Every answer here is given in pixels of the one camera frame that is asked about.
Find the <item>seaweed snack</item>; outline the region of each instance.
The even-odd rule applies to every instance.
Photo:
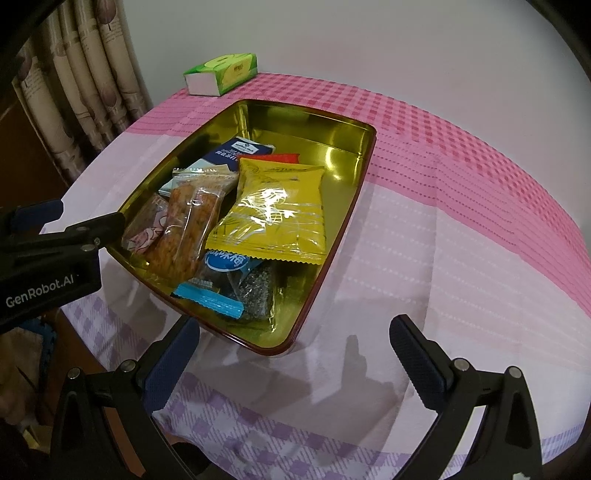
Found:
[[[197,273],[174,292],[241,323],[272,329],[275,262],[208,251]]]

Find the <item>checkered tablecloth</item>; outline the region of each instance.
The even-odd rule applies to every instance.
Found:
[[[295,348],[263,358],[204,333],[166,408],[168,431],[239,479],[390,479],[434,419],[388,341],[408,313],[452,358],[525,373],[544,461],[578,438],[591,398],[591,264],[576,224],[483,141],[404,102],[260,74],[221,98],[173,95],[85,171],[49,231],[117,210],[183,138],[243,98],[372,124],[377,143],[346,236]],[[107,253],[103,289],[64,311],[107,368],[178,314]],[[473,434],[479,415],[470,422]],[[449,465],[456,472],[468,434]]]

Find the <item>tissue box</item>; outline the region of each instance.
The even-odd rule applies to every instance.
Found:
[[[254,53],[223,55],[184,73],[191,95],[220,96],[258,73]]]

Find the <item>yellow snack bag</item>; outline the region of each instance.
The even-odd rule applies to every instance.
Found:
[[[239,197],[206,248],[321,265],[326,258],[324,167],[243,158]]]

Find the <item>snack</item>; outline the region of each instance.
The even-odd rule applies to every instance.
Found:
[[[121,246],[135,254],[143,254],[158,239],[166,225],[168,202],[152,195],[125,229]]]
[[[241,322],[273,327],[275,262],[215,250],[208,251],[197,273],[174,294]]]
[[[269,153],[267,155],[238,155],[237,160],[249,158],[250,160],[276,161],[278,163],[299,163],[299,153]]]
[[[223,143],[215,150],[206,153],[202,158],[190,165],[186,171],[195,171],[195,169],[209,169],[211,167],[226,167],[231,171],[238,171],[237,156],[241,154],[268,154],[273,153],[273,145],[262,145],[253,140],[242,137],[233,137]],[[172,180],[166,182],[159,189],[159,194],[165,197],[170,195],[173,189]]]
[[[166,228],[147,255],[151,272],[176,285],[193,278],[222,200],[237,180],[234,172],[207,171],[181,173],[173,178]]]
[[[238,201],[206,248],[320,265],[326,257],[320,182],[324,167],[240,161]]]

